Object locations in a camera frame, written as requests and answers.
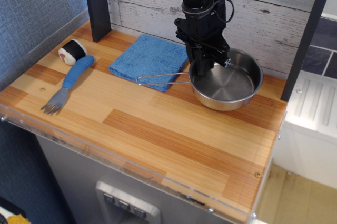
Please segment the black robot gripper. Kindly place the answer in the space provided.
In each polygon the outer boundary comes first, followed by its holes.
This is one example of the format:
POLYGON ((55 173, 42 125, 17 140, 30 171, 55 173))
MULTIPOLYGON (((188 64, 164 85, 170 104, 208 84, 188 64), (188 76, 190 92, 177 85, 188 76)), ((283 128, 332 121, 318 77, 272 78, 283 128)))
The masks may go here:
POLYGON ((183 0, 185 18, 174 21, 176 37, 183 41, 190 63, 195 62, 198 75, 204 75, 214 63, 228 67, 230 47, 223 37, 226 24, 226 2, 232 0, 183 0))

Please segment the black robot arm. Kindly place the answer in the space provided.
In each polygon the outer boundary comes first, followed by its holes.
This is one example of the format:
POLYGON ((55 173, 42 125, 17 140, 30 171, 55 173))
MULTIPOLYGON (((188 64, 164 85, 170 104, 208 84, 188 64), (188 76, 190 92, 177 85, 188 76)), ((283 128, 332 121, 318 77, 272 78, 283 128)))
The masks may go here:
POLYGON ((176 36, 186 46, 191 64, 202 76, 215 64, 228 67, 230 47, 223 37, 227 22, 226 2, 230 0, 183 0, 185 18, 178 18, 176 36))

